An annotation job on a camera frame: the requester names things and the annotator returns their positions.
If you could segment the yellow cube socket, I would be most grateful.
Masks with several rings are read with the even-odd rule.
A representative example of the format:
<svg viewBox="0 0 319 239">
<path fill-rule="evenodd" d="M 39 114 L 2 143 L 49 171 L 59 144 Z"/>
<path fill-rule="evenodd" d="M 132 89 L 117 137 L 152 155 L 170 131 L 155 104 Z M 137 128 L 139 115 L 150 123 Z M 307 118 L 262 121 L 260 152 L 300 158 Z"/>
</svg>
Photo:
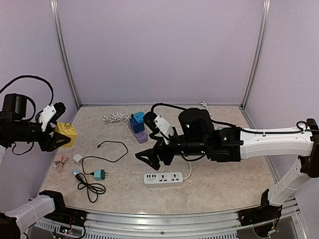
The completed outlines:
<svg viewBox="0 0 319 239">
<path fill-rule="evenodd" d="M 71 123 L 58 122 L 55 131 L 70 138 L 70 142 L 63 145 L 62 147 L 72 147 L 77 137 L 77 132 Z"/>
</svg>

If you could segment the purple power strip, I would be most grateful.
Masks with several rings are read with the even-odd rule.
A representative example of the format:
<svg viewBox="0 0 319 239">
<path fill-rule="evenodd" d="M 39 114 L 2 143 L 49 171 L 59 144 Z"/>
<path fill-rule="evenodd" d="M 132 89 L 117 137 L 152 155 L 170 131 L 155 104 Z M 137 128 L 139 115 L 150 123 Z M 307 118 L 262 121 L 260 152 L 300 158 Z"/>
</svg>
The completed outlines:
<svg viewBox="0 0 319 239">
<path fill-rule="evenodd" d="M 130 123 L 129 123 L 129 120 L 130 120 L 130 114 L 122 114 L 122 113 L 119 113 L 119 112 L 116 112 L 116 113 L 113 113 L 109 116 L 102 116 L 102 120 L 104 122 L 107 122 L 107 123 L 114 123 L 114 122 L 126 122 L 128 124 L 128 127 L 130 129 L 130 131 L 132 132 L 132 134 L 134 135 L 135 139 L 140 143 L 145 143 L 148 141 L 148 135 L 147 133 L 144 131 L 142 132 L 139 132 L 139 133 L 134 133 L 133 130 L 131 129 L 130 127 Z"/>
</svg>

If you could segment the blue cube socket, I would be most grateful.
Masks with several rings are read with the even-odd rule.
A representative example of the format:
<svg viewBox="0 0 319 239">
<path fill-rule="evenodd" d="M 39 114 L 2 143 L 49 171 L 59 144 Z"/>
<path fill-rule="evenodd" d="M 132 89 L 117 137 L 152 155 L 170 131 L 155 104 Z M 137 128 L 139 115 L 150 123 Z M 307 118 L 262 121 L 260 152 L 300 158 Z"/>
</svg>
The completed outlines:
<svg viewBox="0 0 319 239">
<path fill-rule="evenodd" d="M 145 130 L 143 118 L 140 118 L 140 119 L 130 118 L 129 123 L 134 133 L 139 133 Z"/>
</svg>

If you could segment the light blue charger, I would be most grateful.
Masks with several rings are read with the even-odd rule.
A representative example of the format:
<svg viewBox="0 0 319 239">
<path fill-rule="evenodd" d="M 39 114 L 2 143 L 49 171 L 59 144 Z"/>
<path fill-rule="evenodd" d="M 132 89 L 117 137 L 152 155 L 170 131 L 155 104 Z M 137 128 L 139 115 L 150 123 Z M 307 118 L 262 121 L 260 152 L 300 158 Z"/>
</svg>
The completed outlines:
<svg viewBox="0 0 319 239">
<path fill-rule="evenodd" d="M 133 114 L 133 119 L 136 121 L 136 123 L 143 123 L 144 122 L 144 112 L 138 112 Z"/>
</svg>

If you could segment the white power strip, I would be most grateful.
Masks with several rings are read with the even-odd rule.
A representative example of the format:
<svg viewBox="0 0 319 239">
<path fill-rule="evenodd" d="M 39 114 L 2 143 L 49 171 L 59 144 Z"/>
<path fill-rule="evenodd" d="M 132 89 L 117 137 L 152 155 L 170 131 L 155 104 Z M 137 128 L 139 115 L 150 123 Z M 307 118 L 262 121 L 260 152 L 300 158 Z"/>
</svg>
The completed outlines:
<svg viewBox="0 0 319 239">
<path fill-rule="evenodd" d="M 192 174 L 191 163 L 189 165 L 188 175 L 183 177 L 181 172 L 171 173 L 150 173 L 144 175 L 144 185 L 146 187 L 166 187 L 166 186 L 180 186 L 184 180 L 187 180 Z"/>
</svg>

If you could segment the teal charger with cable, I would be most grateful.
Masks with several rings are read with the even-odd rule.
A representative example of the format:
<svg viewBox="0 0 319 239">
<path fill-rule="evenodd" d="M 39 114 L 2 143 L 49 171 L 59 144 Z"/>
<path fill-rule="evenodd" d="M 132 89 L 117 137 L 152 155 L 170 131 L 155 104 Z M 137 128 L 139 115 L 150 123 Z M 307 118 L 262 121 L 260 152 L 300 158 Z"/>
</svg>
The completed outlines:
<svg viewBox="0 0 319 239">
<path fill-rule="evenodd" d="M 104 169 L 98 169 L 98 170 L 95 170 L 95 171 L 93 171 L 91 173 L 87 173 L 85 171 L 85 167 L 84 167 L 85 160 L 86 159 L 101 159 L 101 160 L 104 160 L 104 161 L 107 161 L 107 162 L 110 162 L 110 163 L 116 163 L 116 162 L 120 161 L 122 158 L 124 158 L 129 153 L 129 150 L 128 150 L 127 146 L 121 141 L 105 140 L 105 141 L 102 141 L 100 144 L 98 144 L 97 148 L 100 148 L 101 146 L 103 146 L 106 143 L 117 143 L 117 144 L 120 144 L 120 145 L 122 145 L 125 148 L 126 151 L 125 151 L 125 153 L 123 155 L 121 155 L 116 160 L 109 160 L 109 159 L 106 159 L 106 158 L 103 158 L 103 157 L 99 157 L 99 156 L 85 156 L 85 157 L 83 157 L 82 158 L 82 162 L 81 162 L 81 167 L 82 167 L 82 171 L 83 171 L 84 175 L 93 176 L 95 180 L 105 180 L 107 173 L 105 172 Z"/>
</svg>

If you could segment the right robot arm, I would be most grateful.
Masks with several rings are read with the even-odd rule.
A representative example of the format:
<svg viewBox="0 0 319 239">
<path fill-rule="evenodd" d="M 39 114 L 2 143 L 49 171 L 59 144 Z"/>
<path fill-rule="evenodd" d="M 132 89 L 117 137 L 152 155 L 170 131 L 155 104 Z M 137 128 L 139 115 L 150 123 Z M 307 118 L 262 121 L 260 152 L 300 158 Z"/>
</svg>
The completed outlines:
<svg viewBox="0 0 319 239">
<path fill-rule="evenodd" d="M 259 156 L 295 155 L 297 160 L 283 178 L 266 191 L 255 217 L 265 221 L 285 200 L 308 180 L 319 175 L 319 128 L 314 119 L 297 122 L 295 127 L 249 129 L 216 121 L 209 112 L 198 108 L 181 108 L 178 120 L 182 134 L 154 111 L 144 116 L 155 145 L 136 154 L 136 158 L 154 170 L 170 165 L 177 155 L 187 161 L 206 157 L 216 162 L 239 162 Z"/>
</svg>

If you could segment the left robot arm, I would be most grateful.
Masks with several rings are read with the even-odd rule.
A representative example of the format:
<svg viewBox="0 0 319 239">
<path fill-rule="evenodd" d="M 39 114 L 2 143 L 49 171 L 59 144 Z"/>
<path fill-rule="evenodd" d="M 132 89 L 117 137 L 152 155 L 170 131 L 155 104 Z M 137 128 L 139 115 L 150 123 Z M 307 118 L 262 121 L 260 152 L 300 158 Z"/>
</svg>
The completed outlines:
<svg viewBox="0 0 319 239">
<path fill-rule="evenodd" d="M 58 118 L 65 112 L 62 102 L 47 105 L 36 122 L 26 118 L 27 102 L 35 104 L 25 95 L 8 94 L 4 98 L 0 113 L 0 144 L 4 148 L 15 148 L 17 142 L 26 142 L 39 147 L 44 152 L 53 152 L 68 144 L 71 138 L 55 131 Z M 63 196 L 55 191 L 43 191 L 34 200 L 19 208 L 1 213 L 0 237 L 18 239 L 39 219 L 52 214 L 63 222 L 70 216 Z"/>
</svg>

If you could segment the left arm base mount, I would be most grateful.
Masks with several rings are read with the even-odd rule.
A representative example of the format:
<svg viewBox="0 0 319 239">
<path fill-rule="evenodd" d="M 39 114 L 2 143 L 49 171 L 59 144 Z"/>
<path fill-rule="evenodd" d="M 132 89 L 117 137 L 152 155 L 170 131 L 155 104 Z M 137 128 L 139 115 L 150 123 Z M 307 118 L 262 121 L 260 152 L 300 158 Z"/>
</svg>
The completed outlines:
<svg viewBox="0 0 319 239">
<path fill-rule="evenodd" d="M 83 227 L 86 222 L 88 212 L 84 210 L 68 208 L 64 210 L 55 210 L 54 212 L 45 215 L 46 219 L 50 219 L 56 222 L 68 224 L 71 226 Z"/>
</svg>

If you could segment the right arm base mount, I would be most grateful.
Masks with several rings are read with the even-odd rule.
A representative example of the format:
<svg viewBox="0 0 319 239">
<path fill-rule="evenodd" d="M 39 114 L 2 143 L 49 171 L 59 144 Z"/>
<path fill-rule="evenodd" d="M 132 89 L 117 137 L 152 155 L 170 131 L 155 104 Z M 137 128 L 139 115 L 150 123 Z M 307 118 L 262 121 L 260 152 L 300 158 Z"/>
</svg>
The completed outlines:
<svg viewBox="0 0 319 239">
<path fill-rule="evenodd" d="M 242 227 L 279 219 L 281 215 L 282 206 L 266 206 L 264 208 L 254 207 L 250 209 L 240 210 L 238 212 L 239 221 Z"/>
</svg>

